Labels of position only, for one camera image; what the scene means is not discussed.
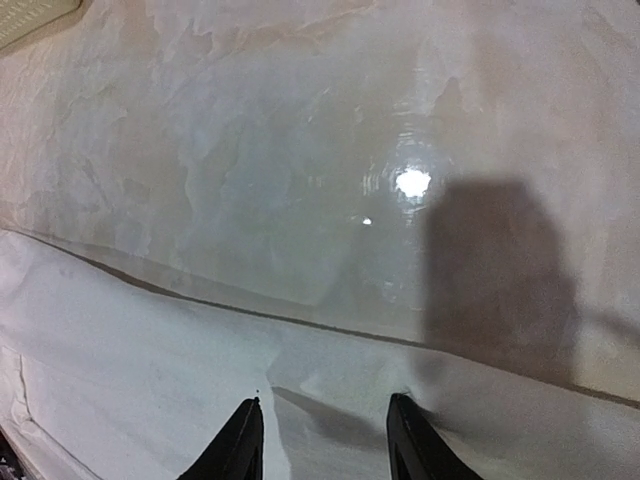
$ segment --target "marble floor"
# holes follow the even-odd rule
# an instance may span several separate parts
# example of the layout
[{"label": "marble floor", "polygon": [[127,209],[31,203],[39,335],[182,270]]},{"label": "marble floor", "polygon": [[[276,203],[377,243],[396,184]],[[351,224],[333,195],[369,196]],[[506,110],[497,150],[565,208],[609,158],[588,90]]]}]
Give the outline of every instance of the marble floor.
[{"label": "marble floor", "polygon": [[85,0],[0,51],[0,226],[640,402],[634,0]]}]

